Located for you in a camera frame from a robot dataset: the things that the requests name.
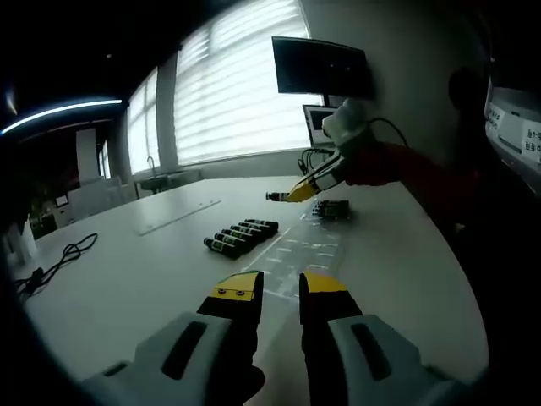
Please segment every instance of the faucet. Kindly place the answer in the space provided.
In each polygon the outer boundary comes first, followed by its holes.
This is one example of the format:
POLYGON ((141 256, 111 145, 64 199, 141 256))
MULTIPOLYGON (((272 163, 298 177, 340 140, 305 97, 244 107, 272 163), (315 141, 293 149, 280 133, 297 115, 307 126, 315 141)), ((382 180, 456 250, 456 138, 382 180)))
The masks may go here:
POLYGON ((151 163, 151 166, 152 166, 152 178, 155 178, 156 177, 156 167, 154 166, 154 158, 152 156, 149 156, 148 158, 146 158, 146 162, 147 163, 151 163))

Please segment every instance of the white table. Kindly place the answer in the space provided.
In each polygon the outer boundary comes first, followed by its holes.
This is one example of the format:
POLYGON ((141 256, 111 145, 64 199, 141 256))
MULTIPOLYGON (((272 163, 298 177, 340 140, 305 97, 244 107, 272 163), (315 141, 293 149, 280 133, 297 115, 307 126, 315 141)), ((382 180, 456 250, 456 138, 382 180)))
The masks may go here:
MULTIPOLYGON (((298 223, 309 203, 265 200, 295 177, 203 180, 137 200, 61 228, 37 241, 35 265, 54 264, 63 247, 99 233, 92 250, 66 266, 26 308, 52 353, 77 380, 133 358, 135 347, 185 310, 196 311, 237 261, 211 253, 203 238, 244 218, 298 223), (221 203, 139 236, 152 225, 209 202, 221 203)), ((337 270, 364 314, 376 314, 416 344, 425 364, 465 382, 488 364, 484 325, 455 256, 402 184, 340 185, 322 197, 349 199, 355 220, 337 270)), ((254 357, 266 374, 253 404, 307 404, 298 307, 266 295, 254 357)))

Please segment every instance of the black cable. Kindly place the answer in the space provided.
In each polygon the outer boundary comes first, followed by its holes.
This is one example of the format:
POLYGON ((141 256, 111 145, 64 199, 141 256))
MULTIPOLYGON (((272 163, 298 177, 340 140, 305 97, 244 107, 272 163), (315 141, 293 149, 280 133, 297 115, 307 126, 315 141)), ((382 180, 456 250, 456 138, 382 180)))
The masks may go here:
POLYGON ((333 151, 324 150, 322 148, 308 148, 301 153, 301 157, 297 159, 298 168, 303 175, 314 170, 312 158, 316 154, 332 156, 333 151))
POLYGON ((98 234, 92 233, 81 239, 78 243, 68 244, 63 249, 63 255, 59 262, 51 266, 47 271, 43 271, 42 268, 37 268, 32 272, 32 275, 27 278, 17 279, 14 281, 15 286, 18 289, 21 297, 27 298, 33 296, 38 288, 44 288, 56 275, 56 273, 63 266, 70 262, 78 260, 81 255, 92 248, 92 245, 98 240, 98 234), (85 241, 91 239, 90 243, 86 246, 81 246, 85 241))
POLYGON ((409 144, 407 143, 406 141, 406 137, 404 136, 404 134, 401 132, 401 130, 398 129, 397 126, 395 126, 395 124, 393 124, 390 120, 386 119, 386 118, 382 118, 382 117, 376 117, 376 118, 372 118, 371 120, 369 120, 369 125, 372 125, 373 123, 377 123, 378 121, 382 121, 384 123, 388 123, 393 129, 395 129, 395 131, 398 133, 398 136, 402 139, 402 142, 404 143, 404 145, 409 148, 409 144))

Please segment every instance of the ceiling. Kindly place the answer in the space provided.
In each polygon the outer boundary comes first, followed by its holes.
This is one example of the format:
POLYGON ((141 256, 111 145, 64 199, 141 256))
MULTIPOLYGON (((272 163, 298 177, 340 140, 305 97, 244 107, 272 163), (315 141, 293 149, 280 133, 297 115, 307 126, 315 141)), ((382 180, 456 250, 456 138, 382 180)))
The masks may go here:
MULTIPOLYGON (((129 98, 184 37, 235 1, 145 9, 130 9, 135 7, 131 2, 119 3, 116 10, 81 3, 69 11, 47 8, 4 20, 0 129, 55 104, 94 96, 129 98), (18 115, 8 105, 8 95, 18 115)), ((25 14, 19 10, 12 15, 25 14)))

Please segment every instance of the battery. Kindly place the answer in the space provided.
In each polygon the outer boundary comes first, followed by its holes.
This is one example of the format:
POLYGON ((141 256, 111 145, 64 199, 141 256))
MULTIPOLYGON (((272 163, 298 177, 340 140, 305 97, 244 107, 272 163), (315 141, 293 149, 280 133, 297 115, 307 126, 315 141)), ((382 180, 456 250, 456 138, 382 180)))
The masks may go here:
POLYGON ((276 230, 274 228, 271 228, 269 226, 264 226, 263 224, 253 224, 252 222, 240 222, 238 225, 242 227, 248 227, 248 228, 260 230, 265 235, 265 237, 270 237, 271 235, 276 233, 276 230))
POLYGON ((242 252, 248 252, 251 248, 245 239, 238 239, 237 237, 233 237, 231 235, 226 235, 223 233, 214 234, 214 239, 221 241, 223 243, 228 243, 238 248, 242 252))
POLYGON ((234 245, 216 241, 215 239, 204 239, 203 243, 211 250, 224 254, 225 256, 236 260, 241 255, 241 250, 234 245))
POLYGON ((252 222, 253 224, 261 224, 262 226, 268 226, 270 228, 273 228, 274 230, 278 231, 278 222, 267 222, 266 220, 255 220, 253 218, 247 218, 244 220, 245 222, 252 222))
POLYGON ((254 237, 252 234, 246 234, 241 231, 230 230, 229 228, 223 228, 220 231, 220 233, 225 234, 225 235, 232 235, 233 237, 236 237, 238 239, 243 239, 244 241, 246 241, 246 244, 248 244, 250 248, 254 247, 258 243, 257 238, 254 237))
POLYGON ((287 201, 289 193, 267 192, 265 198, 272 201, 287 201))
POLYGON ((255 228, 248 228, 243 226, 231 226, 231 230, 240 231, 241 233, 250 234, 257 242, 263 241, 266 239, 265 233, 263 233, 260 230, 256 230, 255 228))

